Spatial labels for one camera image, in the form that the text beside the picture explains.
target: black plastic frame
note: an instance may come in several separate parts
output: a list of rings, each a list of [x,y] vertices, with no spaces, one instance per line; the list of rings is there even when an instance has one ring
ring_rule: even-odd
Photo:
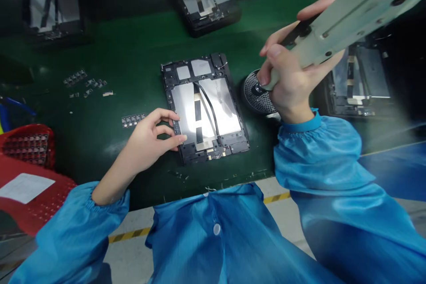
[[[198,59],[207,60],[209,62],[211,69],[211,72],[209,74],[194,76],[191,61]],[[176,68],[182,66],[187,66],[189,68],[191,76],[188,79],[179,80]],[[247,128],[245,127],[243,119],[241,117],[241,109],[237,102],[236,89],[231,78],[231,73],[228,67],[228,61],[223,53],[213,53],[209,56],[162,64],[161,73],[164,82],[164,89],[166,91],[167,102],[169,104],[170,109],[173,111],[176,110],[176,107],[174,106],[171,90],[176,85],[193,83],[204,79],[213,80],[225,78],[233,104],[235,106],[235,110],[237,111],[238,121],[240,122],[240,126],[242,128],[241,131],[221,135],[221,146],[218,145],[216,140],[212,141],[212,149],[197,151],[195,149],[195,143],[179,146],[179,154],[182,158],[182,162],[184,165],[219,159],[224,156],[245,152],[250,149]],[[179,122],[174,122],[173,129],[175,134],[181,134]]]

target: yellow black floor tape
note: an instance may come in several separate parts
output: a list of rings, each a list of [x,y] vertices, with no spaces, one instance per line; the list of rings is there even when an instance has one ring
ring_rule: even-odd
[[[272,196],[272,197],[266,197],[263,200],[263,202],[265,204],[269,204],[269,203],[272,203],[272,202],[284,200],[286,198],[290,198],[290,192],[278,194],[278,195],[275,195],[275,196]],[[150,232],[150,230],[151,230],[151,228],[149,227],[149,228],[139,229],[139,230],[123,233],[123,234],[118,234],[118,235],[110,236],[108,238],[108,240],[109,240],[109,243],[117,243],[117,242],[120,242],[120,241],[128,240],[128,239],[133,238],[133,237],[140,237],[140,236],[147,235]],[[19,261],[14,261],[14,262],[11,262],[11,263],[0,264],[0,272],[13,270],[13,269],[17,268],[18,266],[20,266],[23,263],[23,261],[24,260],[19,260]]]
[[[265,204],[269,204],[269,203],[276,202],[276,201],[279,201],[279,200],[284,200],[284,199],[289,198],[289,197],[290,197],[290,192],[286,192],[286,193],[283,193],[283,194],[275,195],[273,197],[266,197],[265,199],[263,199],[263,202]],[[139,229],[139,230],[127,232],[127,233],[124,233],[124,234],[110,236],[108,238],[108,240],[109,240],[110,243],[116,243],[116,242],[128,240],[128,239],[133,238],[133,237],[139,237],[139,236],[147,235],[150,232],[150,230],[151,230],[151,228]]]

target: white button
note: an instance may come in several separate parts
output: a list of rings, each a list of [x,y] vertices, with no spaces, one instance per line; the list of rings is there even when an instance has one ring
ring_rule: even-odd
[[[221,232],[221,225],[216,223],[213,227],[213,234],[218,235]]]

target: round hole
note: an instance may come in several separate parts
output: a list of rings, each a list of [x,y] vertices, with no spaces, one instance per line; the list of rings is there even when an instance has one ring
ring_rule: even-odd
[[[405,0],[393,0],[390,5],[396,7],[399,6],[400,4],[403,4],[405,2]]]

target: elastic cuff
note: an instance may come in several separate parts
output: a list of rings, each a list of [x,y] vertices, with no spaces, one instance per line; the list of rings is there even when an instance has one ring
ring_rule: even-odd
[[[288,124],[281,121],[282,127],[290,133],[300,133],[318,129],[321,126],[320,113],[318,112],[318,109],[311,108],[311,110],[312,112],[316,113],[315,117],[312,120],[298,124]]]
[[[93,193],[95,187],[98,185],[98,183],[99,183],[98,181],[89,182],[89,183],[86,183],[86,184],[83,184],[83,185],[79,185],[79,186],[76,187],[76,188],[79,188],[81,186],[86,186],[87,187],[86,190],[88,192],[86,193],[87,194],[86,195],[87,196],[86,203],[85,203],[86,208],[88,208],[92,212],[113,212],[115,210],[120,209],[125,204],[126,197],[129,195],[129,192],[130,192],[129,190],[126,190],[124,192],[123,196],[119,200],[117,200],[116,202],[114,202],[114,203],[111,203],[109,205],[102,205],[102,206],[97,205],[92,200],[92,193]]]

